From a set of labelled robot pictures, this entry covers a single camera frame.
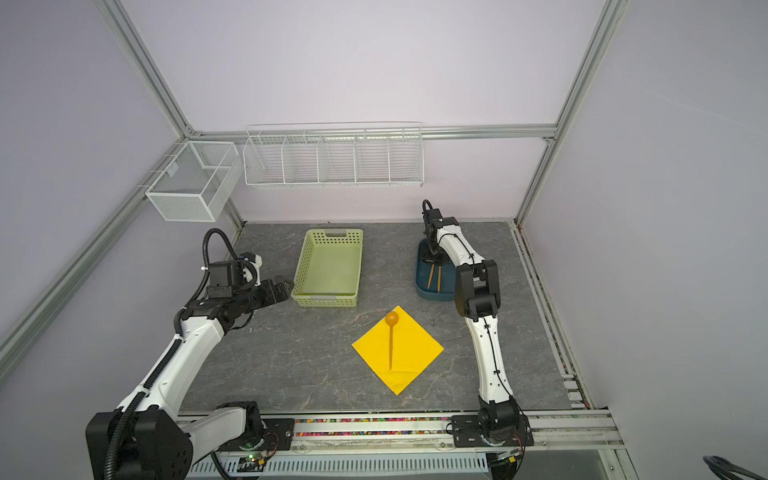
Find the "blue tray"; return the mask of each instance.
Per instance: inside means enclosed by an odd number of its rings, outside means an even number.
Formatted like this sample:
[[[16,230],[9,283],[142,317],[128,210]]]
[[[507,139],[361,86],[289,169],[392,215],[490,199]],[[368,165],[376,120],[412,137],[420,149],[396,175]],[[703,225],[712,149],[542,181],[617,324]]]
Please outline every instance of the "blue tray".
[[[424,239],[419,243],[419,248],[416,249],[416,292],[425,300],[435,300],[438,302],[452,302],[453,293],[456,288],[456,267],[453,263],[444,263],[442,265],[442,277],[440,279],[440,293],[437,291],[437,276],[438,266],[435,265],[435,273],[432,275],[432,285],[427,288],[429,283],[429,272],[432,269],[433,263],[425,262],[421,260],[419,251],[422,245],[426,245],[427,240]]]

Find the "yellow cloth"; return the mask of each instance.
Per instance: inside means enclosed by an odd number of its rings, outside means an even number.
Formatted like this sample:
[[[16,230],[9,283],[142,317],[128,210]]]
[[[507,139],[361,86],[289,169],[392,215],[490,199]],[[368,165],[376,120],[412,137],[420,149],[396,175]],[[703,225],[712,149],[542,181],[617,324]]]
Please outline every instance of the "yellow cloth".
[[[398,322],[392,329],[392,369],[389,369],[389,325],[381,319],[352,344],[371,370],[400,395],[443,348],[405,310],[397,306]]]

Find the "gray marble tabletop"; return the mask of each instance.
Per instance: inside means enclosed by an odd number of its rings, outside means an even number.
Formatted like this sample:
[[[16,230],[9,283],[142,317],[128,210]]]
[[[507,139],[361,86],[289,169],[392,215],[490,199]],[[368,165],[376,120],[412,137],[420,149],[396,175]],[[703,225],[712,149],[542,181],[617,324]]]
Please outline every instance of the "gray marble tabletop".
[[[182,409],[208,411],[239,400],[256,400],[263,412],[477,409],[477,362],[464,319],[453,302],[416,294],[416,248],[424,226],[249,224],[236,250],[261,255],[264,278],[292,279],[304,235],[314,227],[363,230],[358,306],[302,308],[287,300],[257,310],[248,327],[229,332],[208,356]],[[462,230],[482,256],[498,264],[498,336],[515,398],[523,409],[569,409],[509,226],[462,223]],[[399,396],[352,347],[398,305],[445,348]]]

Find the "gray basket handle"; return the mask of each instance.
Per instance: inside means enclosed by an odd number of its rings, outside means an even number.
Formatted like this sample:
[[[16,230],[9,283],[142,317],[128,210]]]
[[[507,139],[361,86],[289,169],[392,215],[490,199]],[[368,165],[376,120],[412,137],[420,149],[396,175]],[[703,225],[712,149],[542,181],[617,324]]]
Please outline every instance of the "gray basket handle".
[[[326,237],[346,237],[346,228],[326,228],[323,232]]]

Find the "white wire basket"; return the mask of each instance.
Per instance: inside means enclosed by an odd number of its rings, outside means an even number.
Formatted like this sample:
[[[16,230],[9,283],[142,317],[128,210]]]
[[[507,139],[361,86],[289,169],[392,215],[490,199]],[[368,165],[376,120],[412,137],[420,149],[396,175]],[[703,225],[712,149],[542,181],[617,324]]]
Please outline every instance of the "white wire basket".
[[[242,174],[233,142],[187,141],[152,182],[147,197],[165,220],[215,222]]]
[[[246,184],[255,188],[375,187],[424,183],[419,124],[302,129],[247,127]]]

